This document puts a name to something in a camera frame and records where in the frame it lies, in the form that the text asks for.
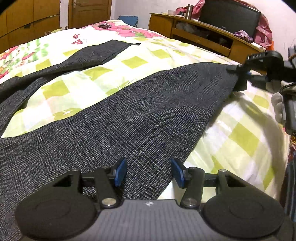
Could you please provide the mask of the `white gloved hand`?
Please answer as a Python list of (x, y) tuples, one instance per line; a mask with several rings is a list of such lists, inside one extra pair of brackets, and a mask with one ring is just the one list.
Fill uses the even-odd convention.
[(288, 85), (285, 81), (271, 80), (266, 83), (266, 90), (271, 92), (271, 104), (274, 108), (275, 120), (283, 124), (283, 110), (285, 109), (283, 103), (283, 96), (280, 94), (280, 88)]

